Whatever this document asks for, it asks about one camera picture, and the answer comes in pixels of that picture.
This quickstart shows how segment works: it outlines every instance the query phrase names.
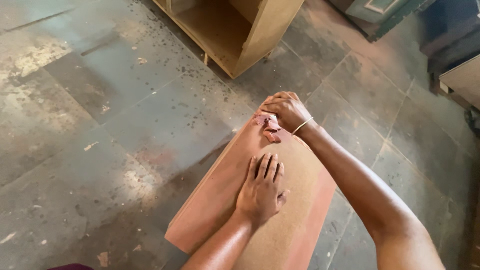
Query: bangle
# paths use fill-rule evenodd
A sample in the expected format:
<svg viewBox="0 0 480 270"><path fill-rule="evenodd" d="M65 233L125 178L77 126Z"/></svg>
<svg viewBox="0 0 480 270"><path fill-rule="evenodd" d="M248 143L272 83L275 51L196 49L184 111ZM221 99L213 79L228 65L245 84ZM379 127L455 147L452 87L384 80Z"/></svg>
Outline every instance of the bangle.
<svg viewBox="0 0 480 270"><path fill-rule="evenodd" d="M297 129L292 132L292 136L293 136L293 135L295 134L295 132L297 132L301 127L303 127L304 124L308 123L308 121L310 121L310 120L312 120L312 119L313 119L313 117L310 117L310 119L308 119L307 121L303 122L303 124L299 125L299 126L297 127Z"/></svg>

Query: unfinished cabinet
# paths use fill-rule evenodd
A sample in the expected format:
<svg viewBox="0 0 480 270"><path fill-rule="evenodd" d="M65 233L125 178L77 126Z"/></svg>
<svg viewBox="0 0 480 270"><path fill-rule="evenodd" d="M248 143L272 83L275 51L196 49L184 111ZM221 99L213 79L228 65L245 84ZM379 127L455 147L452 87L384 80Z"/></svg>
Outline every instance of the unfinished cabinet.
<svg viewBox="0 0 480 270"><path fill-rule="evenodd" d="M231 78L270 53L303 0L153 0Z"/></svg>

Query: dusty floor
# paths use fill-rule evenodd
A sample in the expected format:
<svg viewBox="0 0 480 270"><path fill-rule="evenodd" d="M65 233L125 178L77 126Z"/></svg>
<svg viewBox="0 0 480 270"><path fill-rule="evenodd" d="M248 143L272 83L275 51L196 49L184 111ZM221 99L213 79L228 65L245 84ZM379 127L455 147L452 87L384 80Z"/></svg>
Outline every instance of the dusty floor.
<svg viewBox="0 0 480 270"><path fill-rule="evenodd" d="M168 222L279 90L405 200L449 270L462 260L478 155L463 110L426 90L415 17L370 44L307 0L270 58L232 81L149 0L0 7L1 269L177 269ZM309 269L375 268L337 192Z"/></svg>

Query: forearm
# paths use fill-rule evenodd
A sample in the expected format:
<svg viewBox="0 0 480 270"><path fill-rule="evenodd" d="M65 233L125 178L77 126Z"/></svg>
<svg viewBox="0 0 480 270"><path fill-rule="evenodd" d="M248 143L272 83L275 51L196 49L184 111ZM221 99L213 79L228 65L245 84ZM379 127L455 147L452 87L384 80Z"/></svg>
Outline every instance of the forearm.
<svg viewBox="0 0 480 270"><path fill-rule="evenodd" d="M410 228L422 226L380 177L341 147L322 127L312 122L299 131L299 137L332 175L374 241L386 234L408 233Z"/></svg>
<svg viewBox="0 0 480 270"><path fill-rule="evenodd" d="M207 240L181 270L229 270L235 264L257 226L235 211L225 225Z"/></svg>

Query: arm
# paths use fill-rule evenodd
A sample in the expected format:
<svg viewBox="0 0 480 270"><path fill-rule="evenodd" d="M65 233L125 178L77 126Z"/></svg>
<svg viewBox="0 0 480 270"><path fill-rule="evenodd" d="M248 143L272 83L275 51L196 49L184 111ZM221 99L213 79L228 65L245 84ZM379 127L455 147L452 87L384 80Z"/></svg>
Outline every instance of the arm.
<svg viewBox="0 0 480 270"><path fill-rule="evenodd" d="M275 113L280 126L289 132L311 117L292 92L276 93L260 108ZM310 120L296 135L327 168L363 221L375 242L379 270L444 270L425 227L380 177L315 121Z"/></svg>
<svg viewBox="0 0 480 270"><path fill-rule="evenodd" d="M232 216L181 270L229 270L233 267L256 230L276 215L287 201L289 191L278 192L284 167L277 160L276 154L266 153L258 176L255 176L257 158L252 158Z"/></svg>

